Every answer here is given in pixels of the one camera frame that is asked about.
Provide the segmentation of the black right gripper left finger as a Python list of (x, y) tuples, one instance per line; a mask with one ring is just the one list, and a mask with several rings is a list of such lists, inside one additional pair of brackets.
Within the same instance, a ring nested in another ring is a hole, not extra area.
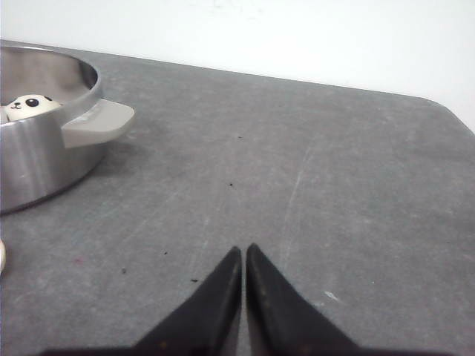
[(42, 355), (218, 355), (241, 305), (242, 257), (233, 247), (196, 291), (133, 346), (50, 349)]

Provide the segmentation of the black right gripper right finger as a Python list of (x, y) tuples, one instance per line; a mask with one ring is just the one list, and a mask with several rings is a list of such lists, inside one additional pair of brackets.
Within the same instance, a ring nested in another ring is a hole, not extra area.
[(474, 287), (459, 277), (374, 268), (317, 287), (320, 263), (293, 285), (261, 247), (246, 250), (246, 307), (255, 354), (472, 355)]

